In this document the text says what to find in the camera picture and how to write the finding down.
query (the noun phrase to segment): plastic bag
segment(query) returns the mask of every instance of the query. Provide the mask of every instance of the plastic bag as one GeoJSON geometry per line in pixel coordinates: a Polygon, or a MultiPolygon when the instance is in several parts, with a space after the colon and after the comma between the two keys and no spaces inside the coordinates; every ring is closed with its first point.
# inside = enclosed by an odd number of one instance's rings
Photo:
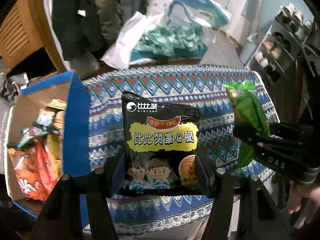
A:
{"type": "Polygon", "coordinates": [[[167,16],[177,26],[222,27],[231,19],[231,13],[213,0],[173,0],[167,16]]]}
{"type": "Polygon", "coordinates": [[[126,189],[142,192],[197,184],[194,167],[200,118],[197,108],[155,103],[125,91],[122,111],[126,189]]]}
{"type": "Polygon", "coordinates": [[[60,144],[60,136],[48,134],[44,143],[44,148],[51,160],[53,174],[56,179],[60,179],[62,175],[62,145],[60,144]]]}
{"type": "Polygon", "coordinates": [[[66,101],[52,99],[45,109],[40,109],[39,116],[33,126],[54,134],[62,133],[66,107],[66,101]]]}
{"type": "Polygon", "coordinates": [[[141,58],[202,58],[207,49],[200,26],[157,26],[142,35],[131,53],[131,61],[141,58]]]}
{"type": "Polygon", "coordinates": [[[29,146],[24,150],[9,148],[8,153],[22,193],[27,198],[45,201],[49,193],[41,182],[35,142],[29,146]]]}
{"type": "MultiPolygon", "coordinates": [[[[254,94],[255,85],[250,81],[243,81],[242,83],[224,83],[223,86],[226,88],[235,112],[235,123],[250,125],[258,132],[270,136],[266,115],[254,94]]],[[[247,166],[253,158],[253,147],[242,142],[238,156],[238,167],[247,166]]]]}
{"type": "Polygon", "coordinates": [[[131,51],[145,31],[147,18],[136,12],[122,27],[119,36],[102,56],[101,60],[116,69],[129,68],[131,51]]]}

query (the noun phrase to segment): cardboard box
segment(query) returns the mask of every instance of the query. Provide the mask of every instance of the cardboard box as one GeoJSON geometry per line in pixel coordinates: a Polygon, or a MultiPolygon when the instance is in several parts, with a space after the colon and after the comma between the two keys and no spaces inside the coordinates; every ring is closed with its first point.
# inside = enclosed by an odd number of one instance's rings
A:
{"type": "Polygon", "coordinates": [[[7,101],[0,97],[0,174],[4,174],[4,145],[7,133],[7,125],[9,121],[9,113],[11,106],[7,101]]]}
{"type": "MultiPolygon", "coordinates": [[[[32,127],[39,115],[39,109],[45,108],[53,98],[67,101],[62,140],[62,170],[73,177],[90,173],[88,127],[90,95],[74,71],[55,75],[21,91],[12,111],[7,143],[19,143],[22,128],[32,127]]],[[[7,191],[12,200],[33,216],[39,212],[39,202],[26,204],[20,190],[15,172],[8,156],[4,153],[7,191]]]]}

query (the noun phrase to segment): floor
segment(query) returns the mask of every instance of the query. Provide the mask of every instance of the floor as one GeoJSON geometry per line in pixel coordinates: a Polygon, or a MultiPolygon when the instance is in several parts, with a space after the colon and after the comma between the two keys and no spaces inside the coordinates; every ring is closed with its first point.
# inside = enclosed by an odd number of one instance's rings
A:
{"type": "Polygon", "coordinates": [[[207,53],[201,60],[201,64],[215,64],[235,68],[244,68],[236,52],[236,44],[226,36],[222,31],[213,31],[217,33],[216,42],[208,46],[207,53]]]}

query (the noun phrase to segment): red label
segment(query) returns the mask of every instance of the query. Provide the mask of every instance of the red label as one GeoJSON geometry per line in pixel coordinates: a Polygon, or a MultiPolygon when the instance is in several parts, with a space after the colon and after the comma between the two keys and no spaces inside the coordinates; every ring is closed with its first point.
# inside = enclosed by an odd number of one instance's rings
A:
{"type": "Polygon", "coordinates": [[[181,116],[177,116],[170,120],[157,120],[150,116],[147,117],[147,124],[156,129],[171,129],[173,127],[176,127],[181,121],[181,116]]]}

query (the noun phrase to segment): table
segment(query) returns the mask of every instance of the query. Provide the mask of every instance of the table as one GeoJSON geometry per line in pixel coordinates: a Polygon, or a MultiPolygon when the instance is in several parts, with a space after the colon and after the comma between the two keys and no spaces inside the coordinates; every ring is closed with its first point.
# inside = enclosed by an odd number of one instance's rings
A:
{"type": "MultiPolygon", "coordinates": [[[[133,91],[155,102],[190,104],[199,108],[199,144],[217,167],[235,176],[257,174],[262,181],[274,172],[253,160],[237,168],[241,141],[232,135],[234,113],[222,87],[225,82],[250,80],[271,122],[279,118],[258,73],[216,65],[163,65],[115,70],[83,81],[91,95],[89,159],[94,170],[114,156],[124,140],[121,94],[133,91]]],[[[212,199],[200,195],[127,198],[108,200],[119,235],[139,235],[174,228],[209,216],[212,199]]]]}

